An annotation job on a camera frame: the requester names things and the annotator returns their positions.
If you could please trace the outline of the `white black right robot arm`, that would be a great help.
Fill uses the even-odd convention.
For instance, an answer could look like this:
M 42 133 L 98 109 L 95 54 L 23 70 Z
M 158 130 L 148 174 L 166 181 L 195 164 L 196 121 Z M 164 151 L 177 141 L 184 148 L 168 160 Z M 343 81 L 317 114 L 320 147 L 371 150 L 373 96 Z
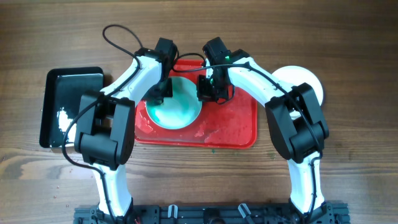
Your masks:
M 324 203 L 319 166 L 329 129 L 315 90 L 279 80 L 262 69 L 250 55 L 228 50 L 220 37 L 202 48 L 206 71 L 198 79 L 197 97 L 219 105 L 234 97 L 234 88 L 249 93 L 266 111 L 271 141 L 288 162 L 294 218 L 311 223 Z

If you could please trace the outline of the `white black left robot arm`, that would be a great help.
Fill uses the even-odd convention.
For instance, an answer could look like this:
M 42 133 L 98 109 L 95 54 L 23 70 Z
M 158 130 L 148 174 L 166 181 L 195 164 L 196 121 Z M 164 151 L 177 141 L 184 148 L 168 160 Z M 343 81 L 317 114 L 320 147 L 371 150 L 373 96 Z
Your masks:
M 159 105 L 173 95 L 169 73 L 176 55 L 173 41 L 161 38 L 155 49 L 135 52 L 131 66 L 114 83 L 82 95 L 74 147 L 98 186 L 100 201 L 92 221 L 126 223 L 132 214 L 125 164 L 134 146 L 136 105 L 141 100 Z

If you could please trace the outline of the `white plate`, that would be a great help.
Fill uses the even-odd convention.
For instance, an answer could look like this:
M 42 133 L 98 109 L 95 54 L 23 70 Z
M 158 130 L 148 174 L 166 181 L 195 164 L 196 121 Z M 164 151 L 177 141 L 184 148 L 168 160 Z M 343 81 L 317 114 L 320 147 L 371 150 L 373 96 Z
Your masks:
M 302 83 L 308 83 L 314 90 L 319 105 L 323 104 L 324 91 L 320 80 L 308 69 L 296 65 L 284 66 L 272 73 L 272 75 L 281 81 L 299 86 Z

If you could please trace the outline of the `light blue plate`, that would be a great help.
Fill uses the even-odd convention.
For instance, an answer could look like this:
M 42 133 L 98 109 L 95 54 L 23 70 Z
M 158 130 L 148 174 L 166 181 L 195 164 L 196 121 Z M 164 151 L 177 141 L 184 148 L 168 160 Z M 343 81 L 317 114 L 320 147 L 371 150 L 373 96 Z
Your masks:
M 161 104 L 146 102 L 149 118 L 164 129 L 182 129 L 191 125 L 199 116 L 202 102 L 197 97 L 197 86 L 185 77 L 172 77 L 172 97 Z

